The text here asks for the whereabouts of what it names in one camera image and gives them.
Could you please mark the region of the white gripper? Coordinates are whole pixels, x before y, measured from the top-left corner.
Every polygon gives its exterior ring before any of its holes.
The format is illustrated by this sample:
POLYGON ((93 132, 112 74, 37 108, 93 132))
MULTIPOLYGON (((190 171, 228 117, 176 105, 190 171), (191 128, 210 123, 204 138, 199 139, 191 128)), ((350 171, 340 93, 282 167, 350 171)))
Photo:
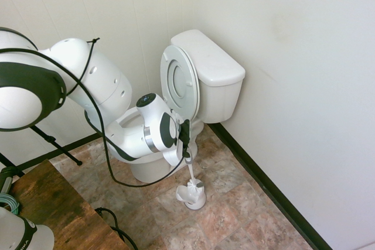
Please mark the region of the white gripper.
POLYGON ((192 151, 190 147, 187 148, 187 152, 183 152, 183 144, 178 143, 177 145, 172 145, 171 148, 162 152, 163 157, 165 160, 171 165, 176 166, 182 158, 184 158, 185 162, 188 162, 188 154, 192 156, 192 151))

